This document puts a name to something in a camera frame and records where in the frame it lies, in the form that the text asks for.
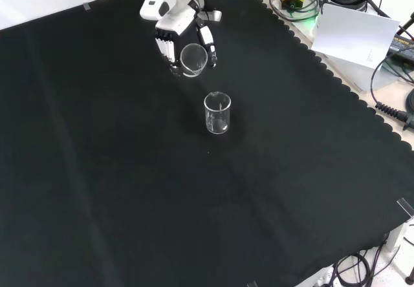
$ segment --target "cable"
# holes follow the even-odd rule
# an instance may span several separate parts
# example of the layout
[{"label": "cable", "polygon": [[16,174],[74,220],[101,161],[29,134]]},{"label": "cable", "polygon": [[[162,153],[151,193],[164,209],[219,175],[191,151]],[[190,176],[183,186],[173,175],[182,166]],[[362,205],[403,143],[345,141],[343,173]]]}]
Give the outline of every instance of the cable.
[{"label": "cable", "polygon": [[400,77],[401,79],[403,79],[403,80],[405,80],[406,82],[408,82],[408,83],[412,83],[412,84],[414,84],[414,80],[413,80],[413,78],[409,75],[409,74],[407,74],[407,72],[405,71],[405,69],[403,69],[403,66],[401,66],[401,69],[402,69],[402,71],[408,76],[408,78],[409,79],[407,79],[407,78],[405,78],[399,71],[397,71],[392,65],[390,65],[388,62],[384,62],[385,64],[387,64],[388,65],[388,67],[390,68],[390,69],[392,69],[393,70],[393,75],[394,76],[398,76],[398,77]]},{"label": "cable", "polygon": [[412,246],[414,246],[414,243],[410,240],[408,240],[406,237],[404,237],[404,240],[406,240],[408,243],[410,243]]},{"label": "cable", "polygon": [[369,279],[367,281],[367,287],[371,287],[371,285],[373,284],[374,281],[374,276],[375,276],[375,268],[376,268],[376,264],[380,258],[380,254],[382,251],[382,247],[384,247],[385,242],[383,242],[378,249],[376,250],[375,256],[374,256],[374,261],[373,261],[373,266],[371,268],[370,274],[369,274]]},{"label": "cable", "polygon": [[[373,9],[377,12],[379,16],[391,18],[384,11],[379,9],[379,7],[373,2],[373,0],[367,0],[367,2],[371,5],[371,7],[373,7]],[[406,33],[412,40],[414,40],[414,36],[412,36],[404,27],[402,27],[401,25],[399,25],[398,27],[400,28],[401,31]]]},{"label": "cable", "polygon": [[289,6],[288,4],[286,4],[283,0],[280,0],[281,1],[281,4],[282,4],[282,6],[284,6],[286,9],[287,9],[287,12],[289,12],[289,13],[293,13],[293,12],[299,12],[299,13],[307,13],[307,12],[312,12],[312,11],[314,11],[314,14],[313,15],[311,15],[311,16],[309,16],[309,17],[302,17],[302,18],[299,18],[299,19],[295,19],[295,18],[292,18],[292,17],[287,17],[285,14],[282,14],[274,5],[273,5],[273,2],[272,2],[272,0],[269,0],[269,5],[270,5],[270,7],[272,7],[272,9],[273,9],[273,11],[274,11],[274,13],[278,16],[278,17],[280,17],[280,18],[282,18],[282,19],[284,19],[284,20],[286,20],[286,21],[289,21],[289,22],[300,22],[300,21],[306,21],[306,20],[309,20],[309,19],[314,19],[315,17],[317,17],[318,16],[318,14],[319,14],[319,9],[320,9],[320,7],[321,7],[321,5],[322,5],[322,0],[312,0],[309,4],[307,4],[306,6],[303,6],[303,7],[294,7],[294,6]]},{"label": "cable", "polygon": [[401,69],[404,72],[405,75],[407,75],[407,77],[409,78],[409,80],[414,83],[414,79],[409,75],[408,71],[406,70],[406,68],[404,67],[404,64],[401,65]]},{"label": "cable", "polygon": [[[345,261],[346,259],[348,259],[350,256],[348,256],[348,257],[346,257],[346,258],[344,258],[344,259],[342,259],[339,263],[338,263],[338,267],[339,267],[339,265],[343,262],[343,261]],[[358,259],[358,262],[356,263],[356,264],[354,264],[353,266],[350,266],[350,267],[348,267],[348,268],[346,268],[346,269],[344,269],[344,270],[342,270],[341,272],[339,272],[339,274],[342,274],[343,272],[346,272],[346,271],[348,271],[348,270],[350,270],[350,269],[352,269],[352,268],[354,268],[355,266],[357,266],[358,265],[358,263],[360,262],[360,260]]]},{"label": "cable", "polygon": [[385,62],[387,59],[390,59],[390,58],[392,58],[395,54],[397,54],[397,53],[399,53],[399,52],[402,52],[402,51],[407,51],[407,50],[411,50],[411,49],[414,49],[414,46],[410,46],[410,47],[406,47],[406,48],[402,48],[402,49],[400,49],[400,50],[398,50],[398,51],[396,51],[396,52],[394,52],[394,53],[391,53],[390,55],[388,55],[388,56],[386,56],[376,67],[375,67],[375,70],[374,70],[374,73],[373,73],[373,75],[371,76],[371,85],[370,85],[370,87],[371,87],[371,95],[372,95],[372,97],[373,97],[373,99],[374,99],[374,101],[375,101],[375,103],[378,105],[378,104],[381,104],[381,103],[379,103],[377,100],[376,100],[376,98],[375,98],[375,95],[374,95],[374,90],[373,90],[373,82],[374,82],[374,77],[375,77],[375,74],[376,74],[376,72],[377,72],[377,70],[380,68],[380,66],[383,64],[383,62]]},{"label": "cable", "polygon": [[382,268],[378,273],[374,274],[373,278],[376,277],[379,273],[381,273],[382,271],[384,271],[386,268],[389,267],[389,265],[394,261],[395,256],[397,256],[397,253],[400,251],[401,246],[398,247],[397,251],[395,252],[394,256],[391,258],[390,262],[384,266],[384,268]]},{"label": "cable", "polygon": [[338,267],[337,267],[337,269],[336,269],[336,276],[337,276],[337,278],[339,279],[339,281],[341,282],[341,285],[342,286],[345,286],[345,287],[359,287],[359,286],[363,286],[363,285],[365,285],[366,283],[367,283],[367,281],[369,280],[369,278],[370,278],[370,273],[371,273],[371,270],[369,269],[369,263],[368,263],[368,261],[367,261],[367,259],[365,258],[365,256],[366,256],[366,253],[367,252],[365,252],[365,254],[364,254],[364,256],[361,256],[361,254],[359,254],[359,253],[355,253],[354,255],[352,255],[352,256],[354,256],[354,257],[356,257],[356,258],[358,258],[358,262],[355,264],[355,265],[353,265],[353,266],[351,266],[350,268],[353,268],[353,267],[355,267],[356,265],[359,265],[359,263],[360,262],[362,262],[362,264],[365,266],[365,277],[364,277],[364,279],[362,280],[362,281],[360,281],[360,282],[347,282],[347,281],[345,281],[342,277],[341,277],[341,273],[343,272],[343,271],[341,271],[341,272],[338,272],[338,267],[339,267],[339,265],[346,259],[342,259],[339,263],[338,263]]}]

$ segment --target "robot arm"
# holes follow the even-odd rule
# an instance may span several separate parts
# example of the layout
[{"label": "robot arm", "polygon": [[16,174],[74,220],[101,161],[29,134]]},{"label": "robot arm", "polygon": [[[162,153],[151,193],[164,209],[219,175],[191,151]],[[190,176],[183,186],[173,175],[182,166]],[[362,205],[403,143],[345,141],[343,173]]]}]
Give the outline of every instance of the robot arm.
[{"label": "robot arm", "polygon": [[140,15],[144,19],[158,21],[155,25],[157,45],[173,67],[179,66],[177,40],[194,25],[201,45],[207,50],[210,65],[215,66],[217,56],[210,29],[198,17],[204,8],[204,0],[145,0]]}]

